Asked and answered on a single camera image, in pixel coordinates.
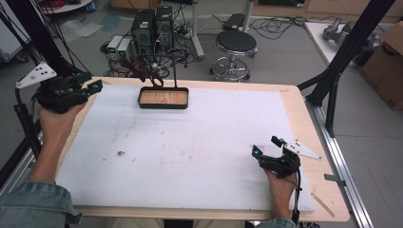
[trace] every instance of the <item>black box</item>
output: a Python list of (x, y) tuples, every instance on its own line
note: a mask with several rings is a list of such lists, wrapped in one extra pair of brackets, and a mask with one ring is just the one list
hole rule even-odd
[(142, 53), (142, 48), (151, 48), (157, 39), (157, 25), (155, 23), (155, 11), (153, 9), (139, 9), (134, 17), (131, 33), (137, 53)]
[(172, 18), (172, 7), (159, 6), (157, 8), (157, 36), (160, 41), (160, 46), (166, 48), (166, 50), (173, 48)]

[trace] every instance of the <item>person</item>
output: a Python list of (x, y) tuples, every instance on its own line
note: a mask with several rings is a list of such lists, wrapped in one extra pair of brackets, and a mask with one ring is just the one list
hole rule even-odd
[[(67, 113), (58, 114), (39, 108), (39, 121), (43, 132), (41, 153), (27, 179), (7, 194), (0, 196), (0, 227), (65, 227), (78, 224), (82, 214), (73, 209), (68, 190), (54, 183), (62, 150), (71, 133), (77, 114), (86, 104), (76, 105)], [(274, 218), (262, 222), (257, 228), (294, 228), (290, 217), (289, 201), (295, 189), (296, 175), (281, 180), (264, 170), (270, 182)], [(196, 220), (194, 227), (222, 226), (219, 220)]]

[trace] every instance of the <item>tray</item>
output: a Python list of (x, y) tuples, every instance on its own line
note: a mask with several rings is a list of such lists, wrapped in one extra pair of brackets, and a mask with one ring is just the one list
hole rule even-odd
[(140, 108), (187, 109), (189, 89), (186, 87), (142, 87)]

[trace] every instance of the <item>chair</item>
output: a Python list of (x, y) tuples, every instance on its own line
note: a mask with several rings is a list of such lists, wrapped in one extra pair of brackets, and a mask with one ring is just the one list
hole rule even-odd
[(248, 66), (236, 56), (251, 55), (254, 57), (256, 40), (246, 32), (238, 30), (222, 31), (216, 40), (218, 49), (229, 54), (229, 57), (219, 58), (210, 68), (210, 73), (219, 78), (230, 81), (248, 80), (250, 72)]

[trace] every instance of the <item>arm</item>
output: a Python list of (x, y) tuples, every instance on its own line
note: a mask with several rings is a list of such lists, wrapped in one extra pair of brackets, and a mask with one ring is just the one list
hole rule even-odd
[(54, 113), (43, 107), (39, 109), (44, 143), (28, 176), (29, 181), (54, 182), (60, 155), (71, 133), (75, 117), (85, 105), (76, 105), (64, 114)]
[(290, 218), (289, 202), (296, 188), (297, 175), (292, 174), (285, 179), (278, 179), (271, 171), (264, 170), (270, 182), (270, 192), (274, 203), (275, 218)]
[(270, 182), (270, 193), (274, 204), (274, 218), (262, 222), (256, 228), (296, 228), (291, 220), (289, 202), (296, 186), (297, 175), (292, 174), (285, 179), (278, 179), (271, 171), (264, 170)]

